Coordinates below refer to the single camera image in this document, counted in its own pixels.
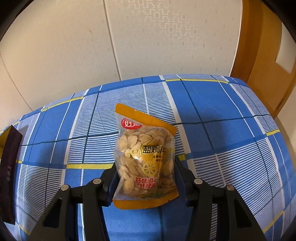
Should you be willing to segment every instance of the brand logo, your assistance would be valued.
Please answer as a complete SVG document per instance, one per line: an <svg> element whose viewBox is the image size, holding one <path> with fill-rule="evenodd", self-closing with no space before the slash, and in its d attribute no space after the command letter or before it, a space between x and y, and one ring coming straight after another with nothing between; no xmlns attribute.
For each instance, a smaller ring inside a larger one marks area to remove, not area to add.
<svg viewBox="0 0 296 241"><path fill-rule="evenodd" d="M128 120L126 118L122 119L121 125L123 128L130 129L130 130L139 129L142 126L139 123L136 123L132 120Z"/></svg>

